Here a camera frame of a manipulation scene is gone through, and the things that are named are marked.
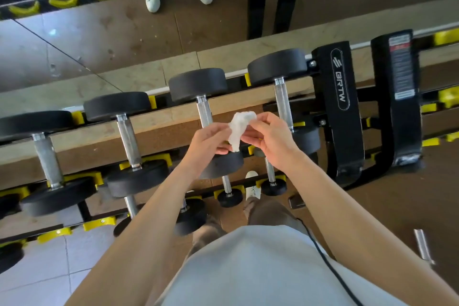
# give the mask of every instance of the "hand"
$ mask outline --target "hand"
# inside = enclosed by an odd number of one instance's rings
[[[231,145],[225,143],[231,135],[228,124],[221,122],[211,123],[195,132],[186,155],[180,162],[196,179],[212,160],[215,154],[225,155],[232,151]]]
[[[295,164],[295,159],[305,157],[293,141],[287,123],[271,112],[258,114],[240,139],[263,150],[268,161],[284,173]]]

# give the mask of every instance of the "person's left arm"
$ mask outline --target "person's left arm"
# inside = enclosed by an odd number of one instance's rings
[[[231,129],[198,130],[180,164],[115,240],[66,306],[144,306],[162,268],[185,193],[214,154],[228,153]]]

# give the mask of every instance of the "forearm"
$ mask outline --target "forearm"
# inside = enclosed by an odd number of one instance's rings
[[[297,157],[287,176],[342,265],[409,305],[459,305],[456,293],[427,263],[309,158]]]
[[[143,306],[193,180],[192,171],[179,165],[100,258],[66,306]]]

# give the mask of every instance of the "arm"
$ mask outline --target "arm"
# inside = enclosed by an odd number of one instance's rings
[[[187,154],[93,267],[66,306],[144,306],[174,232],[183,198],[231,134],[228,124],[198,130]]]
[[[409,305],[459,305],[457,294],[425,261],[298,149],[284,121],[262,113],[250,125],[243,141],[284,170],[337,261]]]

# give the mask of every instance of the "white tile floor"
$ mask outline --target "white tile floor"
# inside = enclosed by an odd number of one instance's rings
[[[77,228],[42,245],[30,242],[24,258],[0,274],[0,305],[63,306],[112,244],[113,228]]]

